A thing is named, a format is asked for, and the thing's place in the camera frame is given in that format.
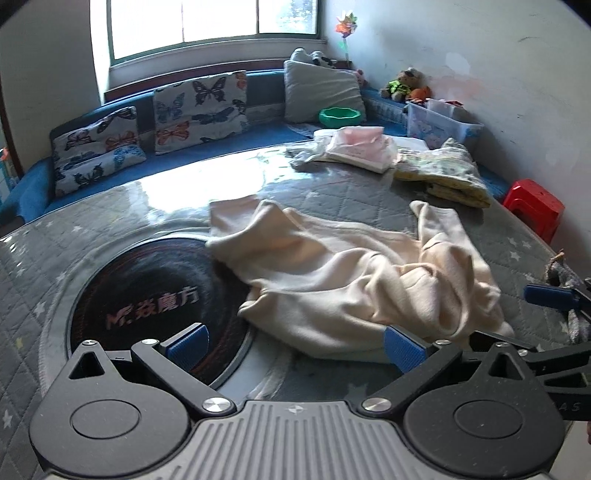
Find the folded yellow-green floral garment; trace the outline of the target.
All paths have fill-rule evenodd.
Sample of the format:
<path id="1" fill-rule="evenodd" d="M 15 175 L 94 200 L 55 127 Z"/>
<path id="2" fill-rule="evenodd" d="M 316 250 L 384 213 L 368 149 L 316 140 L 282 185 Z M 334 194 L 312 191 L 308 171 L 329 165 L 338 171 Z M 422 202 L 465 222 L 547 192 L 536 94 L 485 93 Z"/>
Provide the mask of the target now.
<path id="1" fill-rule="evenodd" d="M 394 163 L 394 179 L 424 182 L 435 197 L 473 208 L 489 208 L 491 196 L 468 149 L 452 137 L 440 148 L 401 148 Z"/>

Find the grey plain cushion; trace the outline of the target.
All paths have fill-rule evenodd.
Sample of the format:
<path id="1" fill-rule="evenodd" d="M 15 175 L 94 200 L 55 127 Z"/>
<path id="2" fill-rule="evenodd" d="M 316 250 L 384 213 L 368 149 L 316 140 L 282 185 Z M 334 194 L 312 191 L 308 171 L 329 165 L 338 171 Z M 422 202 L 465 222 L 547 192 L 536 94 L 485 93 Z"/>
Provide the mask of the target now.
<path id="1" fill-rule="evenodd" d="M 284 119 L 290 123 L 312 122 L 325 108 L 345 107 L 367 119 L 356 76 L 349 71 L 329 69 L 304 62 L 283 63 Z"/>

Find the folded pink garment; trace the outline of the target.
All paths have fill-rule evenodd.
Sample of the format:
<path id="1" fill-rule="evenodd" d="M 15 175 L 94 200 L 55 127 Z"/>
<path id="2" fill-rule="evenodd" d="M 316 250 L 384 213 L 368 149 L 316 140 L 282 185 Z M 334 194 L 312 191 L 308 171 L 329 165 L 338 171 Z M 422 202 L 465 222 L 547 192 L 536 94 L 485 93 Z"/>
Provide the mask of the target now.
<path id="1" fill-rule="evenodd" d="M 383 174 L 397 160 L 398 145 L 383 127 L 342 127 L 332 134 L 324 157 Z"/>

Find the clear plastic storage box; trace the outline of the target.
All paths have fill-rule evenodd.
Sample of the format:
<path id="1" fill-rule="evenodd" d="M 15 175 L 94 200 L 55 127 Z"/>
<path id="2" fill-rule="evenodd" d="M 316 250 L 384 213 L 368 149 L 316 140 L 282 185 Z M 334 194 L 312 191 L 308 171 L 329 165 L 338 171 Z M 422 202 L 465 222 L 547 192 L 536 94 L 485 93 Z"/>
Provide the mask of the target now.
<path id="1" fill-rule="evenodd" d="M 484 125 L 462 106 L 428 99 L 425 106 L 407 105 L 407 135 L 423 140 L 431 149 L 440 148 L 449 138 L 473 152 Z"/>

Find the green plastic bowl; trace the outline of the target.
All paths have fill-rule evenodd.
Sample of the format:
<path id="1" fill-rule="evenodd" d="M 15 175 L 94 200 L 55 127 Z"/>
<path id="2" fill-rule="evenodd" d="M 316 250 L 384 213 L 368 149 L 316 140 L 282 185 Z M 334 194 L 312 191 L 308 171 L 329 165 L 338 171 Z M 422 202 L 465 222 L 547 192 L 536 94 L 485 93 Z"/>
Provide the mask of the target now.
<path id="1" fill-rule="evenodd" d="M 318 122 L 329 129 L 358 126 L 363 122 L 359 110 L 348 107 L 329 107 L 318 113 Z"/>

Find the right butterfly print pillow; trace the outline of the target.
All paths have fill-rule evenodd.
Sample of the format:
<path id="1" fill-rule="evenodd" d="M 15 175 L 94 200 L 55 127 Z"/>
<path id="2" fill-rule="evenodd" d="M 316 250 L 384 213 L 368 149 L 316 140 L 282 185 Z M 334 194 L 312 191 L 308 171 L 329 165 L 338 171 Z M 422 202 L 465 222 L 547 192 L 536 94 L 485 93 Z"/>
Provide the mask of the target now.
<path id="1" fill-rule="evenodd" d="M 240 70 L 155 89 L 155 153 L 167 154 L 249 130 L 246 88 L 246 72 Z"/>

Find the colourful pinwheel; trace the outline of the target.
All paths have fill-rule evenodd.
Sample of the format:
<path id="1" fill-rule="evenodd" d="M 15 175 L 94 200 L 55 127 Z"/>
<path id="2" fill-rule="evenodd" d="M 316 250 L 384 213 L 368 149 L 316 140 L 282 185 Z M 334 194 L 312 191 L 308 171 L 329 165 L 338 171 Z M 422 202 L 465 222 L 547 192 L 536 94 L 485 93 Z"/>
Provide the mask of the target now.
<path id="1" fill-rule="evenodd" d="M 339 17 L 337 24 L 335 24 L 335 32 L 341 36 L 341 46 L 342 51 L 345 53 L 346 63 L 349 63 L 348 39 L 356 32 L 356 27 L 358 27 L 356 20 L 358 20 L 358 17 L 353 12 L 349 12 Z"/>

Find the cream long-sleeve sweater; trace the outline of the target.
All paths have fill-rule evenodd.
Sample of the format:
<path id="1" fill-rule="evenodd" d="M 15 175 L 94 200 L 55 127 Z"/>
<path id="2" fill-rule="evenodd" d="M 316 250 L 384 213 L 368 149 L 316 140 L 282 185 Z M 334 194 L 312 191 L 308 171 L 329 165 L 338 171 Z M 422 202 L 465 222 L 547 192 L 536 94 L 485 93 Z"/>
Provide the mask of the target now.
<path id="1" fill-rule="evenodd" d="M 416 236 L 310 216 L 256 197 L 209 206 L 212 256 L 247 286 L 238 313 L 318 359 L 384 362 L 384 331 L 466 346 L 509 336 L 491 269 L 458 214 L 410 205 Z"/>

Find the red plastic stool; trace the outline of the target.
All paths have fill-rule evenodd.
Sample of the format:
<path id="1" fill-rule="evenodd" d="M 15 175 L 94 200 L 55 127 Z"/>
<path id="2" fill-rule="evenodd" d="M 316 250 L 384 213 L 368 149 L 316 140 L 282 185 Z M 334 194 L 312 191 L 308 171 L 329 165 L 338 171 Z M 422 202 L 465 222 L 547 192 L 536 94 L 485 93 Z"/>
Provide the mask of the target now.
<path id="1" fill-rule="evenodd" d="M 550 244 L 565 211 L 564 204 L 531 179 L 513 183 L 503 206 Z"/>

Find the left butterfly print pillow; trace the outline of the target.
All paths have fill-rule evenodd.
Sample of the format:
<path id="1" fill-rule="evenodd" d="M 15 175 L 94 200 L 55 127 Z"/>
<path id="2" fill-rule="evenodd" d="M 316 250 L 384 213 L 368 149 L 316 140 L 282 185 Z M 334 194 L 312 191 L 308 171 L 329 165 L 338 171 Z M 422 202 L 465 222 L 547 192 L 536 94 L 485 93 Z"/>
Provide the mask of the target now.
<path id="1" fill-rule="evenodd" d="M 147 159 L 140 147 L 134 106 L 57 136 L 52 148 L 56 197 L 91 186 Z"/>

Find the white crumpled cloth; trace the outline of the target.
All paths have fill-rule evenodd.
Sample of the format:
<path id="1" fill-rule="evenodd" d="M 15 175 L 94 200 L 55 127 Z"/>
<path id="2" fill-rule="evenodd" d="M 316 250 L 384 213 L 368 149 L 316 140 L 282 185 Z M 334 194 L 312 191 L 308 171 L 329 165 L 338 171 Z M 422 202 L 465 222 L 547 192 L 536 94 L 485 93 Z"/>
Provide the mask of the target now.
<path id="1" fill-rule="evenodd" d="M 288 143 L 284 147 L 284 155 L 287 156 L 291 168 L 302 170 L 308 164 L 324 161 L 326 149 L 327 146 L 322 141 Z"/>

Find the window with frame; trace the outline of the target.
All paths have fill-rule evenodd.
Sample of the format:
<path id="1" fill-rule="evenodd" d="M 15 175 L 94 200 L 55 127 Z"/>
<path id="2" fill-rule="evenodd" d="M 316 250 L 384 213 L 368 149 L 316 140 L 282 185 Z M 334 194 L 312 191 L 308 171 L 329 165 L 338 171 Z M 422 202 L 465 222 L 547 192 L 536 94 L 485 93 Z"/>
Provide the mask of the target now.
<path id="1" fill-rule="evenodd" d="M 218 41 L 320 35 L 315 0 L 122 0 L 108 1 L 106 12 L 114 64 Z"/>

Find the blue sofa bench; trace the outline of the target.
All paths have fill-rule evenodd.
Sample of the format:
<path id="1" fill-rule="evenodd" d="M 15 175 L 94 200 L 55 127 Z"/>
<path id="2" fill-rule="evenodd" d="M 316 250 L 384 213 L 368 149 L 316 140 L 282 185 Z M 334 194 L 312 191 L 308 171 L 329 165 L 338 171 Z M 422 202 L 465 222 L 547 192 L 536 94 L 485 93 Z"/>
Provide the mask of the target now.
<path id="1" fill-rule="evenodd" d="M 24 175 L 1 222 L 42 214 L 116 185 L 213 156 L 297 137 L 283 71 L 235 71 L 169 84 L 106 105 L 54 129 L 52 154 Z"/>

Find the butterfly print pillow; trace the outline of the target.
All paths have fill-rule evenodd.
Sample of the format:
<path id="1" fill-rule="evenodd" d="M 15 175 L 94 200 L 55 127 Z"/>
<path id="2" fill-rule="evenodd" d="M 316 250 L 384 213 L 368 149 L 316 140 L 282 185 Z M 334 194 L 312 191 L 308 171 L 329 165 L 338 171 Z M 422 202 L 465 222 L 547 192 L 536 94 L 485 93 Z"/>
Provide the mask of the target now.
<path id="1" fill-rule="evenodd" d="M 246 72 L 240 70 L 155 89 L 155 153 L 167 154 L 249 130 L 246 88 Z"/>
<path id="2" fill-rule="evenodd" d="M 91 186 L 147 159 L 140 147 L 134 106 L 57 136 L 52 148 L 56 197 Z"/>

